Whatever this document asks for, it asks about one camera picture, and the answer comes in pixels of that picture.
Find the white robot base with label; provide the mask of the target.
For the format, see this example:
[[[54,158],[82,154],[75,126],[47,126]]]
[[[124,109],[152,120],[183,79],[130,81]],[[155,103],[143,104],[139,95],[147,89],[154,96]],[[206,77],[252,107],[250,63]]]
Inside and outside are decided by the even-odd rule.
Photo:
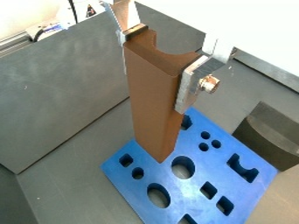
[[[60,0],[60,6],[51,18],[26,29],[30,40],[38,42],[54,33],[68,30],[74,25],[104,11],[102,0]]]

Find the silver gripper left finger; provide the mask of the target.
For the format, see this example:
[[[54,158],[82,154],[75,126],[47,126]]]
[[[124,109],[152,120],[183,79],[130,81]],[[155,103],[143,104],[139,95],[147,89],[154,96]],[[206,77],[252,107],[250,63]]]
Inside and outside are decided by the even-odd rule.
[[[104,2],[104,8],[116,25],[119,44],[123,45],[132,37],[148,29],[142,23],[135,0],[119,0],[114,4]]]

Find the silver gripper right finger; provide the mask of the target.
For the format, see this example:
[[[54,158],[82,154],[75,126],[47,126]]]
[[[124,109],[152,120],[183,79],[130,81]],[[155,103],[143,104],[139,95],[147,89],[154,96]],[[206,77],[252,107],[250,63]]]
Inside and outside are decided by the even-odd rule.
[[[195,103],[200,91],[212,94],[220,80],[212,75],[232,58],[236,49],[223,39],[207,34],[200,49],[200,57],[182,72],[180,87],[176,95],[175,110],[183,114]]]

